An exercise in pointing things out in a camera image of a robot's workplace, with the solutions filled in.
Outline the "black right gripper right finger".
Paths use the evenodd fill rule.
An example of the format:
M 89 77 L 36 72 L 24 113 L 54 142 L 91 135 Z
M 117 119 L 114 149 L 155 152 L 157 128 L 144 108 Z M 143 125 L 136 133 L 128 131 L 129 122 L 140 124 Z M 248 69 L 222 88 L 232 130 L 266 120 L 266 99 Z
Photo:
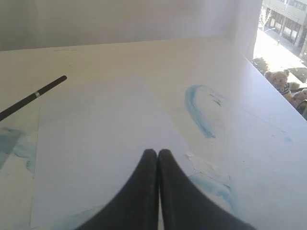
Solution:
M 159 187 L 165 230 L 253 230 L 204 195 L 184 174 L 172 152 L 158 154 Z

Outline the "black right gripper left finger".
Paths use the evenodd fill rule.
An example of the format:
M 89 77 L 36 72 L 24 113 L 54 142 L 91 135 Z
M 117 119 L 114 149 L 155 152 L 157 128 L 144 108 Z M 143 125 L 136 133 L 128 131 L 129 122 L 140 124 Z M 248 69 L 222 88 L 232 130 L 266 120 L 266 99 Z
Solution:
M 156 230 L 159 214 L 158 157 L 146 149 L 126 184 L 79 230 Z

